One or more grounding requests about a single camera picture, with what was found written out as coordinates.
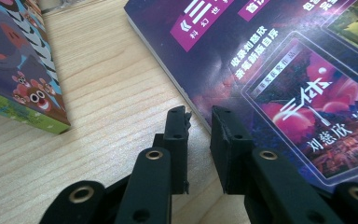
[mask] colorful box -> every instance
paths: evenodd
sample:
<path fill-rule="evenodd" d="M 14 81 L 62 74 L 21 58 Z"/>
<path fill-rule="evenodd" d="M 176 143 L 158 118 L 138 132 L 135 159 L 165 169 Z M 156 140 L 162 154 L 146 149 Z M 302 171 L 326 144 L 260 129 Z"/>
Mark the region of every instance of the colorful box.
<path fill-rule="evenodd" d="M 51 133 L 70 127 L 35 0 L 0 0 L 0 115 Z"/>

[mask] book cover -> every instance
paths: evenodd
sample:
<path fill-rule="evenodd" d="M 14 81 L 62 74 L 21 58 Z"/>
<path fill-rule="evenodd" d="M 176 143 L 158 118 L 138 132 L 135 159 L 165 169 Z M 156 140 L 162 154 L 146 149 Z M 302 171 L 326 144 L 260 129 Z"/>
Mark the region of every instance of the book cover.
<path fill-rule="evenodd" d="M 70 126 L 35 0 L 0 0 L 0 114 L 52 133 Z"/>
<path fill-rule="evenodd" d="M 129 21 L 210 128 L 234 110 L 315 188 L 358 182 L 358 1 L 130 0 Z"/>

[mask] magenta label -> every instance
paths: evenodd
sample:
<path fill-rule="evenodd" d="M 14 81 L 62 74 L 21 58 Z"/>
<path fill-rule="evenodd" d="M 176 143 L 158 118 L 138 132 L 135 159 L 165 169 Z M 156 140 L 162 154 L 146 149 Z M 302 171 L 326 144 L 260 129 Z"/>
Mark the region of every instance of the magenta label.
<path fill-rule="evenodd" d="M 269 0 L 250 0 L 238 14 L 246 21 L 250 21 L 268 2 Z"/>
<path fill-rule="evenodd" d="M 193 0 L 176 21 L 171 34 L 185 51 L 191 50 L 233 1 Z"/>

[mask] wooden table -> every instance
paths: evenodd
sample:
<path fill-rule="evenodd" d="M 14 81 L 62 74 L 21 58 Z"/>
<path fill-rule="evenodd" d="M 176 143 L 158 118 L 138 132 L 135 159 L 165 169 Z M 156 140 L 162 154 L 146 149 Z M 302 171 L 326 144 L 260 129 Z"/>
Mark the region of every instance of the wooden table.
<path fill-rule="evenodd" d="M 68 118 L 54 135 L 0 117 L 0 223 L 37 223 L 79 180 L 109 186 L 163 133 L 166 112 L 190 108 L 132 30 L 126 0 L 86 0 L 45 15 Z M 210 135 L 191 119 L 190 194 L 173 197 L 172 223 L 245 223 L 243 196 L 223 195 Z"/>

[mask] purple book cover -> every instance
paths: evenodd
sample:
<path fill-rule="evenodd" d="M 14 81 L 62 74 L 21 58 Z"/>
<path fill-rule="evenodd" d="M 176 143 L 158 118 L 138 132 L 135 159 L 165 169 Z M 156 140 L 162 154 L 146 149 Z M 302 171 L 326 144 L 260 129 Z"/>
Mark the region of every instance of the purple book cover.
<path fill-rule="evenodd" d="M 130 0 L 129 20 L 193 109 L 236 111 L 314 187 L 358 182 L 358 1 Z"/>

